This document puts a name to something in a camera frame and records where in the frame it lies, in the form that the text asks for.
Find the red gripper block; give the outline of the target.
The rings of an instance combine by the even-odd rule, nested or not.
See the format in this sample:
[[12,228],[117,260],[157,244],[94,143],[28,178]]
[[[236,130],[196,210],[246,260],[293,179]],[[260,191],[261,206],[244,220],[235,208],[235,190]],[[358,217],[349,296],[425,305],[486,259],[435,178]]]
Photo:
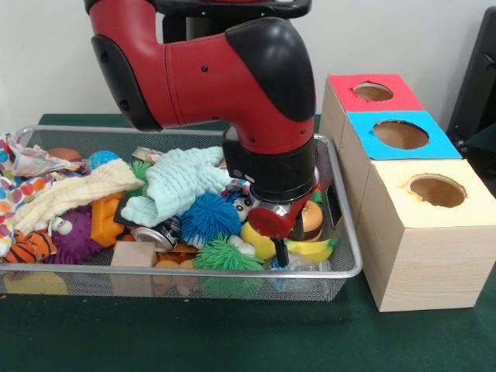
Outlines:
[[260,235],[273,238],[277,262],[281,268],[285,268],[289,263],[288,248],[284,239],[291,233],[297,239],[305,234],[302,210],[308,200],[308,195],[286,203],[253,198],[253,207],[248,214],[249,223]]

